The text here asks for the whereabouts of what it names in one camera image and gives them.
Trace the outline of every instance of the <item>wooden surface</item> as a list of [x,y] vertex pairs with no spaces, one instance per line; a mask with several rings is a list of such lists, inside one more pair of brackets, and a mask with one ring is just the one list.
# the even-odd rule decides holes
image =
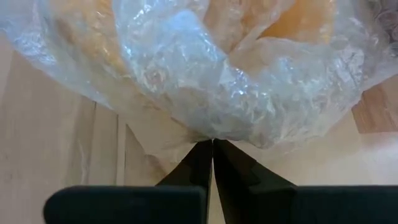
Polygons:
[[[176,166],[146,155],[124,119],[0,46],[0,223],[43,223],[45,199],[69,185],[153,185]],[[366,92],[323,138],[270,151],[236,144],[296,184],[398,184],[397,85]],[[223,223],[214,183],[210,223]]]

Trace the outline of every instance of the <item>light wood floor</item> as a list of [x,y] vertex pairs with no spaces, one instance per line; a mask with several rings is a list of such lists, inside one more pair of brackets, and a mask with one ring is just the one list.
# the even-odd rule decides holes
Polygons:
[[[175,167],[146,155],[118,115],[0,46],[0,223],[43,223],[45,199],[69,185],[153,185]],[[288,154],[236,144],[299,185],[398,184],[397,86],[367,91],[324,138]],[[210,206],[210,223],[223,223],[214,184]]]

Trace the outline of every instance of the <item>plastic wrap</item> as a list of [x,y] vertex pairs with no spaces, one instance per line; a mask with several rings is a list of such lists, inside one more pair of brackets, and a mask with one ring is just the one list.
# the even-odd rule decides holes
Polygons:
[[37,68],[127,118],[146,151],[270,147],[325,134],[398,71],[393,3],[16,0],[0,26]]
[[[191,10],[164,13],[151,10],[157,1],[141,3],[114,1],[130,76],[174,118],[209,138],[269,147],[325,134],[363,90],[393,75],[376,70],[395,59],[365,1],[298,0],[330,13],[311,27],[308,41],[295,41],[308,36],[303,26],[285,37],[290,40],[242,41],[229,55]],[[315,29],[319,41],[310,40]]]

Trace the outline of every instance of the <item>plastic bag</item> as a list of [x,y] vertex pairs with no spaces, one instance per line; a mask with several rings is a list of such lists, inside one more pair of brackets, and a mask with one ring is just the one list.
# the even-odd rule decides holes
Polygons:
[[0,23],[36,67],[128,118],[146,151],[271,147],[325,134],[398,71],[392,2],[18,0]]

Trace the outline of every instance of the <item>wooden table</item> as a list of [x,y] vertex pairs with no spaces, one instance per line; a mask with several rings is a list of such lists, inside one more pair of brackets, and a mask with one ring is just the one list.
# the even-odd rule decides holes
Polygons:
[[[0,46],[0,223],[42,223],[45,199],[65,186],[152,185],[174,168],[146,155],[118,115],[32,68],[4,37]],[[243,149],[296,184],[398,184],[397,86],[367,91],[324,138],[288,154]],[[210,223],[222,223],[212,188]]]

